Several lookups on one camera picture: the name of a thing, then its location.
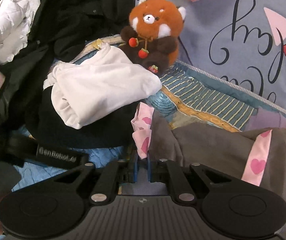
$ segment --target white quilted fabric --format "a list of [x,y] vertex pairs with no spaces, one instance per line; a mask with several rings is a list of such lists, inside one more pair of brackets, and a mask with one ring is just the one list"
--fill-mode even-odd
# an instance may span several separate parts
[[0,2],[0,62],[12,61],[27,46],[40,0],[2,0]]

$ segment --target pink fabric strip with hearts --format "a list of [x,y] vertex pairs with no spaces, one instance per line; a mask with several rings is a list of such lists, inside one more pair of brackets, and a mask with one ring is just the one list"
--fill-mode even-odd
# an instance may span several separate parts
[[268,153],[270,151],[270,141],[272,139],[272,130],[261,133],[256,140],[249,153],[242,180],[253,185],[261,184]]
[[132,127],[134,130],[133,139],[138,149],[141,159],[147,157],[147,151],[151,141],[151,124],[154,108],[144,103],[139,103],[134,118],[132,119]]

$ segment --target gray ribbed panel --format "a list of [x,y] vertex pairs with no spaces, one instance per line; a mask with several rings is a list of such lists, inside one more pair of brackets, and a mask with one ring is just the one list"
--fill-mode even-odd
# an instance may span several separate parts
[[[209,228],[191,207],[170,196],[117,196],[93,207],[72,231],[55,240],[229,240]],[[15,240],[8,236],[6,240]]]

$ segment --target strawberry decoration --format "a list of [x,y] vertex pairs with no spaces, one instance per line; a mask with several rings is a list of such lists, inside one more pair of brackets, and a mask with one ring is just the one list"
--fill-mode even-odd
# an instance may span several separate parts
[[156,74],[158,72],[158,67],[155,65],[152,65],[148,67],[148,70],[151,71],[152,73]]
[[134,48],[139,45],[139,40],[137,38],[130,38],[129,45]]
[[148,55],[148,50],[147,49],[140,49],[139,50],[139,57],[140,58],[146,58]]

